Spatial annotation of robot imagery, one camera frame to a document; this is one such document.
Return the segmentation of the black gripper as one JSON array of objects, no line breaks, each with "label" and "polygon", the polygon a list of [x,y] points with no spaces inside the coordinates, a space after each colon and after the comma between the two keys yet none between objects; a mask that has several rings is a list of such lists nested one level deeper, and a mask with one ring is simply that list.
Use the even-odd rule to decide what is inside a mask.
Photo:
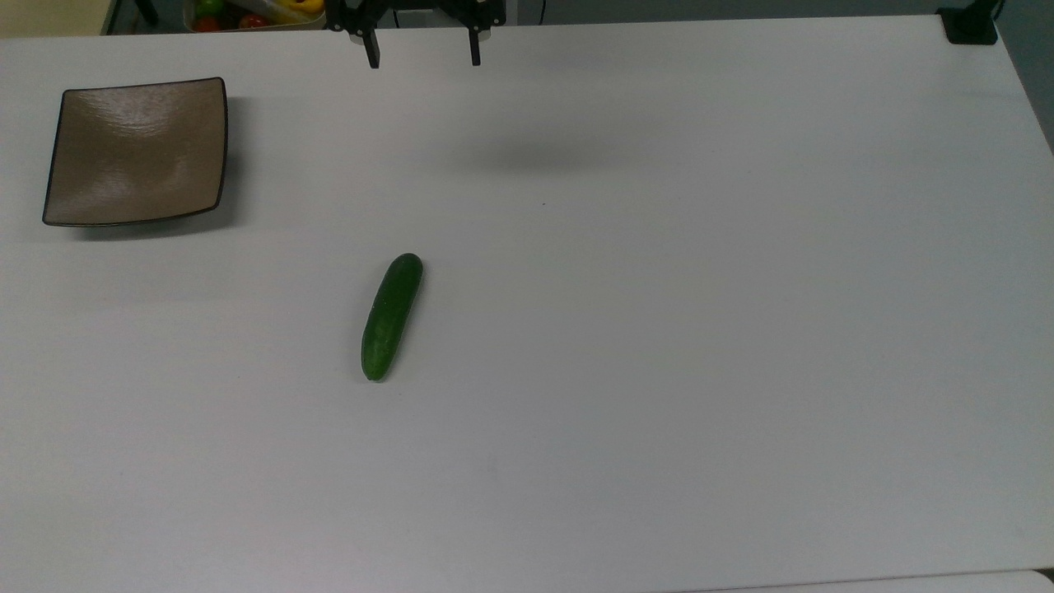
[{"label": "black gripper", "polygon": [[370,68],[380,68],[380,46],[375,29],[388,12],[437,9],[469,31],[471,64],[482,64],[485,29],[504,26],[505,1],[328,1],[328,29],[362,31],[362,45]]}]

